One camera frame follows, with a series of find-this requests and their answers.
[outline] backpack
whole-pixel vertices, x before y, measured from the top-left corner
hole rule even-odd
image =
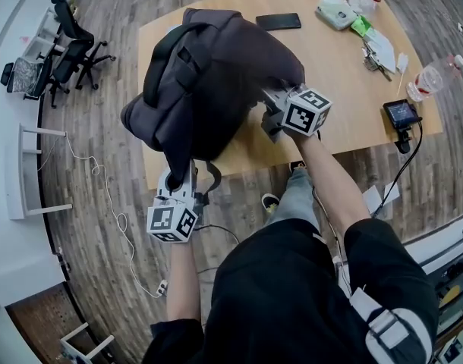
[[[280,41],[240,12],[188,8],[154,48],[143,92],[121,121],[164,152],[180,184],[190,159],[218,157],[262,99],[260,88],[278,80],[304,82],[304,67]]]

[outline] table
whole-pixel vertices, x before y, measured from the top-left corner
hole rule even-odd
[[[109,345],[115,339],[115,337],[113,337],[110,334],[104,341],[102,341],[98,345],[98,347],[96,347],[90,353],[81,353],[77,348],[73,347],[73,345],[71,345],[68,341],[80,332],[82,332],[83,330],[85,330],[86,328],[88,328],[88,322],[85,322],[84,324],[73,330],[70,334],[67,334],[59,340],[65,352],[63,357],[71,360],[71,362],[77,362],[76,359],[78,357],[83,364],[92,364],[92,358],[95,357],[98,353],[100,353],[107,345]]]
[[[43,128],[29,128],[21,124],[5,147],[5,196],[8,216],[11,220],[22,220],[27,216],[41,215],[42,213],[57,212],[72,209],[72,204],[50,206],[41,209],[29,209],[26,202],[26,188],[24,186],[23,155],[41,155],[40,149],[25,149],[23,147],[24,133],[40,133],[66,137],[66,133],[59,130],[45,130]]]
[[[232,9],[244,18],[255,21],[257,15],[297,12],[302,28],[272,31],[271,34],[289,47],[304,65],[306,84],[333,101],[328,120],[321,128],[326,147],[332,153],[352,151],[397,140],[382,105],[406,97],[405,87],[397,96],[400,74],[389,83],[379,72],[363,66],[361,38],[349,30],[338,32],[315,15],[319,0],[202,0],[192,8]],[[149,67],[154,45],[171,26],[182,22],[184,10],[173,11],[140,28],[138,52],[138,86]],[[408,55],[409,64],[402,85],[411,81],[421,69],[420,60],[392,10],[381,2],[372,19],[373,26],[393,44],[395,57]],[[418,104],[424,118],[424,134],[442,132],[442,124],[434,98]],[[223,175],[268,168],[301,159],[295,144],[284,136],[272,143],[260,127],[265,105],[259,104],[249,114],[235,138],[214,161]],[[417,127],[414,136],[419,136]],[[166,167],[165,156],[143,144],[143,158],[149,189],[155,189],[159,175]],[[197,162],[198,178],[209,177],[204,163]]]
[[[31,58],[33,61],[38,62],[39,55],[46,56],[47,54],[46,52],[41,52],[44,51],[44,47],[47,49],[54,47],[55,50],[59,52],[63,52],[65,50],[65,47],[55,45],[54,43],[54,40],[58,39],[59,35],[46,27],[48,18],[54,14],[55,12],[50,7],[44,11],[44,14],[39,21],[39,26],[37,27],[35,35],[31,38],[29,44],[24,50],[24,53],[22,54],[23,57]]]

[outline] white cube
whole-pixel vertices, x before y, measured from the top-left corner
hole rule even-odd
[[[186,204],[147,209],[147,233],[166,243],[186,243],[194,229],[197,214]]]
[[[311,136],[323,126],[331,105],[332,102],[315,89],[306,89],[288,98],[282,125]]]

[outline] smartphone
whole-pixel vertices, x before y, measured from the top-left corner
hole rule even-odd
[[[257,16],[255,21],[257,22],[257,26],[263,28],[265,31],[301,28],[298,14],[263,15]]]

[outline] backpack strap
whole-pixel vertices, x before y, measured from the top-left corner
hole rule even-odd
[[[194,198],[198,205],[204,207],[209,205],[208,194],[210,191],[216,189],[222,182],[222,172],[210,161],[206,161],[206,169],[213,176],[213,183],[205,193],[195,193]]]
[[[417,314],[409,309],[385,309],[360,288],[350,304],[368,325],[365,345],[378,364],[430,361],[432,342]]]
[[[155,108],[157,101],[157,89],[164,74],[165,67],[168,65],[171,53],[176,44],[184,35],[190,31],[203,29],[212,26],[208,23],[189,23],[183,24],[171,30],[164,38],[162,38],[154,47],[153,56],[150,60],[149,68],[147,69],[146,77],[143,81],[143,100],[150,107]]]

